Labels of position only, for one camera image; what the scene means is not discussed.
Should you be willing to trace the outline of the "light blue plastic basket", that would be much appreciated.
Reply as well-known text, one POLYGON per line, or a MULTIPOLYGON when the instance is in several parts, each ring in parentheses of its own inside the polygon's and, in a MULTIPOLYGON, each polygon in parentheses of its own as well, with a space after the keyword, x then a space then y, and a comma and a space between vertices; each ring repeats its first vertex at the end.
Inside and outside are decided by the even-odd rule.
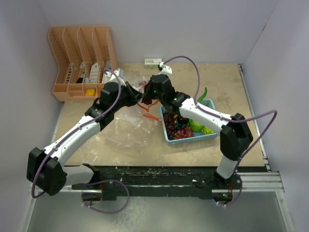
POLYGON ((169 113, 164 107, 161 107, 160 115, 164 137, 168 145, 211 140, 217 137, 212 129, 192 119, 169 113))

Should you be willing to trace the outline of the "dark red grape bunch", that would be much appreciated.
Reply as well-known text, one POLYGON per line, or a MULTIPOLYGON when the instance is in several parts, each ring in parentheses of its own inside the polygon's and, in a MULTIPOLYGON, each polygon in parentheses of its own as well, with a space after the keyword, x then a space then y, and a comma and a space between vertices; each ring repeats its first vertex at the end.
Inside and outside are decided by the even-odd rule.
POLYGON ((169 140, 174 140, 174 134, 181 129, 189 127, 189 119, 178 116, 172 113, 165 112, 163 114, 163 121, 166 127, 166 133, 169 140))

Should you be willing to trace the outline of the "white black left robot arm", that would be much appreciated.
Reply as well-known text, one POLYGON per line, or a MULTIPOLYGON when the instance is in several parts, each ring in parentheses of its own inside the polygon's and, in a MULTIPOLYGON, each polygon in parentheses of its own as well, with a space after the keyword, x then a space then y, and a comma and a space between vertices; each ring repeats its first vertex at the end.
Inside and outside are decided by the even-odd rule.
POLYGON ((53 196, 64 186, 83 184, 95 189, 100 182, 100 171, 89 164, 67 167, 68 159, 92 136, 102 131, 124 106, 136 105, 143 93, 128 82, 118 85, 108 82, 79 122, 61 138, 44 149, 34 148, 28 156, 27 179, 32 186, 53 196))

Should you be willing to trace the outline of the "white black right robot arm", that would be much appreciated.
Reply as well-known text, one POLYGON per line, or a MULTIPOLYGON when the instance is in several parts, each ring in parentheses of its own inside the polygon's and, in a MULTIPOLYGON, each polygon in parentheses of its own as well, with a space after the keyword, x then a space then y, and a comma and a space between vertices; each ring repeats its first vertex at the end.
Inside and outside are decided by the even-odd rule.
POLYGON ((158 100, 168 112, 197 121, 220 136, 223 156, 214 182, 220 189, 230 186, 241 155, 253 141, 244 116, 239 113, 231 116, 197 103, 189 95, 175 91, 169 77, 164 74, 150 78, 144 88, 144 97, 158 100))

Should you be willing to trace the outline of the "clear zip top bag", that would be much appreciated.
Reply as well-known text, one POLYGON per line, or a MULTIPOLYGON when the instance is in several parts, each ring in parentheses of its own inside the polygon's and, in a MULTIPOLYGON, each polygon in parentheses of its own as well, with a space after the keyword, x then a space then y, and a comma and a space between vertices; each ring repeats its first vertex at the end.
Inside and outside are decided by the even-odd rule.
POLYGON ((161 120, 151 115, 146 106, 137 104, 117 111, 103 133, 112 148, 130 157, 139 157, 160 124, 161 120))

